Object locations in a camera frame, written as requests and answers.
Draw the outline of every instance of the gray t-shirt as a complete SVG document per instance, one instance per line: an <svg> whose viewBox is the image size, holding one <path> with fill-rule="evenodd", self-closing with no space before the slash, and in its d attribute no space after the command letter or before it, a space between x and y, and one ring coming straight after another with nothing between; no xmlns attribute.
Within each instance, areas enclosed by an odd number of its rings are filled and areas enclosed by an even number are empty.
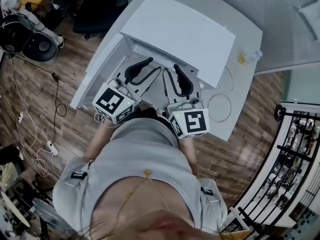
<svg viewBox="0 0 320 240"><path fill-rule="evenodd" d="M173 133L150 118L135 118L116 129L91 164L80 158L69 160L53 190L54 207L76 231L84 233L105 190L126 177L145 177L144 170L152 172L151 179L179 192L195 228L217 232L226 220L227 207L214 180L197 179ZM75 172L87 172L87 176L71 178Z"/></svg>

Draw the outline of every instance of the woman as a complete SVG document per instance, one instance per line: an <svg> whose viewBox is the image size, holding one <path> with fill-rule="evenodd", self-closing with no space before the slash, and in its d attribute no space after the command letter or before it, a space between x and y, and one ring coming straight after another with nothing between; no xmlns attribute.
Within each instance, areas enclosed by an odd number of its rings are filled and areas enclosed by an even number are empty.
<svg viewBox="0 0 320 240"><path fill-rule="evenodd" d="M212 179L197 179L193 140L176 138L153 108L115 130L101 123L83 159L71 159L53 190L58 213L92 239L212 239L227 207Z"/></svg>

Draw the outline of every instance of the white table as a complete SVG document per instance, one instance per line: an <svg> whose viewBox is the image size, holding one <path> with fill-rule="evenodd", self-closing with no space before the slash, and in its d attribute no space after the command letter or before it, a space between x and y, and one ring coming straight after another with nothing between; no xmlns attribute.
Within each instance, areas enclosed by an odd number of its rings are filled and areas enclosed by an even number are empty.
<svg viewBox="0 0 320 240"><path fill-rule="evenodd" d="M93 82L103 74L103 77L111 75L113 70L98 72L98 69L104 65L106 55L111 52L117 43L117 34L121 32L130 17L135 13L137 8L145 0L132 0L123 13L119 16L113 24L107 35L102 40L100 46L96 50L91 62L86 70L86 77L81 83L77 93L75 94L71 106L86 107L90 105L94 95L92 90L89 90ZM214 20L221 26L227 28L235 35L235 41L228 57L226 66L229 68L235 82L232 92L227 92L233 87L232 80L227 70L224 70L219 84L227 91L223 91L219 86L215 89L206 90L202 92L204 105L208 105L208 101L215 94L224 94L231 101L231 113L229 102L225 96L215 96L214 102L211 104L213 108L219 108L215 111L215 119L221 120L225 115L229 115L228 119L222 123L210 120L210 133L227 141L235 127L244 102L246 100L252 78L255 72L256 63L243 66L238 63L238 55L253 54L260 49L262 40L262 31L254 25L248 18L228 5L222 0L175 0L183 5L186 5L208 18Z"/></svg>

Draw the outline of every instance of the office chair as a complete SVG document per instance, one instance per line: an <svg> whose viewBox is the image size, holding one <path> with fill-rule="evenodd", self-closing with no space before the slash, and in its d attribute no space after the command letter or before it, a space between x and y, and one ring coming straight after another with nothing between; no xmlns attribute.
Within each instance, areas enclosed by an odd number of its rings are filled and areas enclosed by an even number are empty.
<svg viewBox="0 0 320 240"><path fill-rule="evenodd" d="M58 46L49 36L32 29L17 14L8 15L0 22L0 48L9 54L22 53L37 62L47 62L58 52Z"/></svg>
<svg viewBox="0 0 320 240"><path fill-rule="evenodd" d="M107 32L119 15L128 5L128 0L83 0L79 9L72 8L75 0L52 0L62 9L61 17L65 18L66 11L72 13L74 19L73 32L90 34Z"/></svg>

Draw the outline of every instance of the floor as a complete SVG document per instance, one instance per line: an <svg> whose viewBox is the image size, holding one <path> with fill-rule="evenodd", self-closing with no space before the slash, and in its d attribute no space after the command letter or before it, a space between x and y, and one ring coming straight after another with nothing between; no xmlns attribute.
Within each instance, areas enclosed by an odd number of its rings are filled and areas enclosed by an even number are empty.
<svg viewBox="0 0 320 240"><path fill-rule="evenodd" d="M94 36L85 40L83 36L72 32L71 19L60 25L56 32L64 35L65 47L58 52L54 61L35 64L59 76L57 103L67 106L66 116L56 117L54 144L59 150L59 155L53 158L53 163L56 174L60 175L69 158L83 155L98 127L91 111L75 110L69 104L103 37ZM16 57L13 58L13 66L20 94L29 113L48 139L52 140L56 83L49 73ZM195 139L199 176L216 181L228 207L233 205L246 189L273 141L278 126L273 119L273 112L282 97L284 78L283 72L254 77L241 115L228 142L213 135ZM39 165L35 168L35 160L29 153L29 146L36 137L31 120L25 116L22 123L15 123L15 116L17 117L24 108L15 91L9 57L5 58L0 70L0 95L0 143L3 146L12 142L19 144L26 165L41 172ZM59 112L63 114L64 108L60 107ZM31 149L34 157L39 148L48 149L46 143L47 140L39 133ZM49 172L54 174L51 155L41 150L38 157L47 162ZM46 181L49 184L55 182L50 175L46 177Z"/></svg>

